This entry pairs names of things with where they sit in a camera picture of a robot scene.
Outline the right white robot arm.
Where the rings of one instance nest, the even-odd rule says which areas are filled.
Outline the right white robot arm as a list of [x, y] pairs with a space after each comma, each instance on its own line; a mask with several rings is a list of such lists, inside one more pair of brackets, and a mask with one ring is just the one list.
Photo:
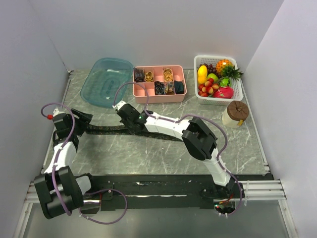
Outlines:
[[132, 134], [169, 136], [181, 140], [193, 158], [204, 162], [219, 196], [226, 198], [236, 193], [237, 197], [243, 198], [240, 183], [221, 159], [224, 148], [218, 150], [217, 137], [202, 117], [192, 115], [191, 119], [173, 119], [152, 111], [144, 110], [140, 113], [124, 101], [112, 107], [120, 116], [120, 122]]

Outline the dark patterned necktie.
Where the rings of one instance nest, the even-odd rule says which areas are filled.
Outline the dark patterned necktie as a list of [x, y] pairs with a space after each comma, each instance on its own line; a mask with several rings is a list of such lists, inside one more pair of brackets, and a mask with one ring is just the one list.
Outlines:
[[143, 137], [149, 137], [154, 139], [182, 142], [182, 140], [179, 138], [176, 138], [170, 135], [165, 135], [162, 133], [144, 132], [144, 131], [130, 132], [128, 128], [124, 125], [96, 126], [96, 125], [89, 124], [84, 131], [87, 134], [94, 134], [94, 135], [134, 135], [134, 136], [143, 136]]

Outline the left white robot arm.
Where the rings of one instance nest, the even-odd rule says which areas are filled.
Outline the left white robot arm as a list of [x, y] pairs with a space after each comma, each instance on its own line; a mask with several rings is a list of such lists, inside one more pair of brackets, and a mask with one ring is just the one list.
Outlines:
[[53, 158], [43, 174], [35, 177], [36, 193], [47, 219], [72, 211], [83, 206], [83, 196], [93, 199], [97, 196], [98, 186], [91, 182], [91, 175], [75, 176], [70, 164], [77, 151], [79, 140], [93, 116], [71, 109], [67, 114], [56, 108], [47, 119], [55, 126], [53, 133]]

